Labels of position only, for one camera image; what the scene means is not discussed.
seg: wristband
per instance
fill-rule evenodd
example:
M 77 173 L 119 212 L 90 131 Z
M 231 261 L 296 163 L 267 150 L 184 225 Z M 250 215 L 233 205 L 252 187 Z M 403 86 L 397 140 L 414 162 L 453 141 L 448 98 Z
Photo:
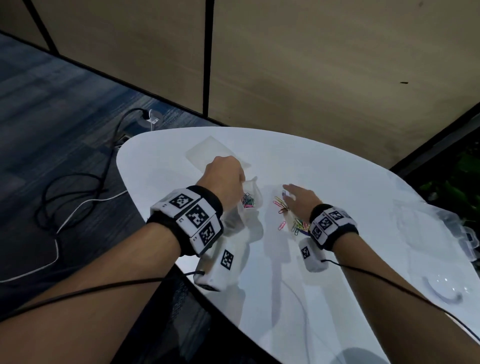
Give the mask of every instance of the wristband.
M 310 215 L 309 235 L 320 249 L 332 250 L 337 239 L 348 233 L 358 234 L 357 223 L 339 207 L 329 204 L 316 206 Z
M 174 190 L 150 208 L 150 222 L 161 224 L 177 238 L 181 255 L 201 256 L 223 233 L 218 197 L 201 186 Z

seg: black cable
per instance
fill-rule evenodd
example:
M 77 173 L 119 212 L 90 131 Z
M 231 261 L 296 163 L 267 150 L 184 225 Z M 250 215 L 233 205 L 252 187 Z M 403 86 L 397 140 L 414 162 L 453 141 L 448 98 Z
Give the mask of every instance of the black cable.
M 369 276 L 372 276 L 372 277 L 375 277 L 379 280 L 382 280 L 383 282 L 385 283 L 388 283 L 390 284 L 391 286 L 397 288 L 398 290 L 406 293 L 406 294 L 409 294 L 410 296 L 412 297 L 415 297 L 415 298 L 418 298 L 419 300 L 421 301 L 424 301 L 426 304 L 432 306 L 432 307 L 435 307 L 437 310 L 440 310 L 442 311 L 444 314 L 447 314 L 449 315 L 451 318 L 453 318 L 456 322 L 458 322 L 460 325 L 462 325 L 465 330 L 467 330 L 474 338 L 476 338 L 479 342 L 480 342 L 480 338 L 477 336 L 477 334 L 475 334 L 467 325 L 465 325 L 459 318 L 457 318 L 456 316 L 454 316 L 453 314 L 451 314 L 450 312 L 448 312 L 447 310 L 444 310 L 443 308 L 441 308 L 440 306 L 437 306 L 436 304 L 430 302 L 429 300 L 427 300 L 426 298 L 420 296 L 419 294 L 415 293 L 415 292 L 412 292 L 411 290 L 405 288 L 405 287 L 402 287 L 400 286 L 399 284 L 395 283 L 395 282 L 392 282 L 391 280 L 385 278 L 385 277 L 382 277 L 376 273 L 373 273 L 373 272 L 370 272 L 368 270 L 365 270 L 365 269 L 362 269 L 362 268 L 357 268 L 357 267 L 352 267 L 352 266 L 347 266 L 345 264 L 340 264 L 340 263 L 337 263 L 337 262 L 334 262 L 333 260 L 330 260 L 330 259 L 322 259 L 321 262 L 330 262 L 330 263 L 333 263 L 335 264 L 336 266 L 339 266 L 339 267 L 342 267 L 342 268 L 348 268 L 348 269 L 351 269 L 351 270 L 355 270 L 357 272 L 360 272 L 360 273 L 364 273 L 364 274 L 368 274 Z
M 69 173 L 69 174 L 54 178 L 53 180 L 51 180 L 45 186 L 45 188 L 42 192 L 42 198 L 41 198 L 40 206 L 36 209 L 36 211 L 34 213 L 35 223 L 39 228 L 41 228 L 43 230 L 50 231 L 52 233 L 52 235 L 56 236 L 57 235 L 57 230 L 60 227 L 60 225 L 56 221 L 55 217 L 56 217 L 56 213 L 58 212 L 58 210 L 61 207 L 65 206 L 66 204 L 68 204 L 72 201 L 78 200 L 80 198 L 90 197 L 92 199 L 98 199 L 103 192 L 107 191 L 107 189 L 104 188 L 105 180 L 107 178 L 107 174 L 108 174 L 108 171 L 110 169 L 110 165 L 112 163 L 112 159 L 113 159 L 113 156 L 114 156 L 114 153 L 115 153 L 115 142 L 117 140 L 117 134 L 118 134 L 118 131 L 120 129 L 120 125 L 128 115 L 130 115 L 131 113 L 133 113 L 135 111 L 141 111 L 143 113 L 142 114 L 143 118 L 148 119 L 148 110 L 145 110 L 145 109 L 142 109 L 142 108 L 130 109 L 122 115 L 122 118 L 120 119 L 120 121 L 115 126 L 112 138 L 109 142 L 110 152 L 109 152 L 105 167 L 104 167 L 104 169 L 102 171 L 102 174 L 100 176 L 97 176 L 97 175 L 92 174 L 92 173 L 82 173 L 82 172 Z M 88 178 L 96 179 L 97 180 L 97 186 L 95 188 L 90 189 L 90 190 L 71 191 L 71 192 L 66 192 L 66 193 L 61 193 L 61 194 L 58 194 L 58 195 L 50 196 L 50 197 L 47 198 L 48 191 L 55 182 L 57 182 L 60 179 L 63 179 L 63 178 L 66 178 L 66 177 L 72 177 L 72 176 L 73 177 L 88 177 Z M 59 206 L 57 206 L 53 210 L 53 212 L 48 212 L 48 206 L 49 205 L 56 202 L 60 198 L 71 196 L 71 195 L 73 195 L 74 197 L 70 198 L 70 199 L 67 199 L 66 201 L 63 201 Z M 86 208 L 86 209 L 80 211 L 80 214 L 77 214 L 76 218 L 72 219 L 66 226 L 63 227 L 62 230 L 71 229 L 74 226 L 80 224 L 82 221 L 84 221 L 93 212 L 96 205 L 97 204 L 95 202 L 93 202 L 90 205 L 89 208 Z
M 117 288 L 117 287 L 133 286 L 135 284 L 162 282 L 164 280 L 177 279 L 177 278 L 180 278 L 180 277 L 190 276 L 192 274 L 204 275 L 205 272 L 203 272 L 201 270 L 197 270 L 195 272 L 185 273 L 185 274 L 182 274 L 181 276 L 175 276 L 175 277 L 168 277 L 168 278 L 156 277 L 156 278 L 125 280 L 123 282 L 109 283 L 109 284 L 104 284 L 104 285 L 101 285 L 101 286 L 85 288 L 84 290 L 79 290 L 79 291 L 75 291 L 75 292 L 61 294 L 60 296 L 55 296 L 55 297 L 48 298 L 46 300 L 31 304 L 29 306 L 18 308 L 16 310 L 10 312 L 9 314 L 1 316 L 0 317 L 0 323 L 5 321 L 5 320 L 8 320 L 9 318 L 16 317 L 18 315 L 24 314 L 25 312 L 29 312 L 29 311 L 35 310 L 36 308 L 46 306 L 47 304 L 64 301 L 64 300 L 67 300 L 69 298 L 81 296 L 81 295 L 84 295 L 84 294 L 109 290 L 111 288 Z

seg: qr code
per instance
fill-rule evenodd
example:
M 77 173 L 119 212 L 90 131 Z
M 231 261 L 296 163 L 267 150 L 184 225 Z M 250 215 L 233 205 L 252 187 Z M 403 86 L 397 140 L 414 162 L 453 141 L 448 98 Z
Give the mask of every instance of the qr code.
M 333 218 L 333 220 L 340 220 L 341 218 L 343 218 L 343 215 L 336 210 L 329 212 L 328 214 Z
M 303 259 L 307 259 L 310 256 L 310 251 L 307 246 L 301 250 L 301 254 L 303 255 Z
M 227 249 L 223 252 L 222 261 L 220 262 L 226 269 L 230 270 L 233 262 L 233 254 L 230 253 Z
M 198 205 L 196 205 L 194 208 L 192 208 L 189 212 L 185 214 L 188 220 L 192 222 L 195 227 L 199 228 L 202 226 L 202 224 L 208 220 L 208 215 L 205 213 L 205 211 L 202 210 L 202 208 Z
M 326 230 L 326 229 L 328 229 L 330 226 L 333 225 L 333 223 L 330 221 L 329 218 L 323 218 L 323 219 L 321 219 L 318 224 L 320 225 L 320 227 L 321 227 L 323 230 Z
M 212 223 L 209 222 L 206 224 L 199 234 L 202 243 L 204 243 L 204 246 L 206 246 L 215 236 L 215 230 L 213 229 Z
M 192 198 L 184 194 L 180 194 L 177 197 L 170 200 L 169 203 L 175 206 L 176 208 L 182 209 L 184 206 L 188 205 L 192 201 L 193 201 Z
M 315 227 L 313 228 L 312 230 L 312 235 L 313 237 L 316 239 L 316 240 L 319 240 L 320 239 L 320 236 L 322 235 L 322 230 L 315 225 Z

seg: beige wall panel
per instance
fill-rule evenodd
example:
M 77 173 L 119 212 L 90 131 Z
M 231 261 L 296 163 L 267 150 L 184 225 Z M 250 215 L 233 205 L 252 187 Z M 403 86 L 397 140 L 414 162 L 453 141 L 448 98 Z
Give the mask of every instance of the beige wall panel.
M 48 49 L 22 0 L 0 1 L 0 29 L 37 46 Z
M 60 54 L 202 111 L 204 0 L 34 0 Z
M 209 116 L 389 168 L 480 101 L 479 14 L 473 0 L 216 1 Z

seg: forearm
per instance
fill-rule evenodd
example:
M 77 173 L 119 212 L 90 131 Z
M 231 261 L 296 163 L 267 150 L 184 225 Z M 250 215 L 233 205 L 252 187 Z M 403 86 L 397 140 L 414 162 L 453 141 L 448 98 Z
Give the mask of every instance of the forearm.
M 333 251 L 341 264 L 377 273 L 420 294 L 357 234 L 340 237 Z M 444 313 L 375 277 L 343 271 L 392 363 L 473 363 L 480 357 L 480 346 Z
M 167 228 L 147 224 L 32 302 L 131 279 L 165 276 L 180 255 Z M 3 363 L 109 363 L 159 283 L 87 294 L 0 324 Z

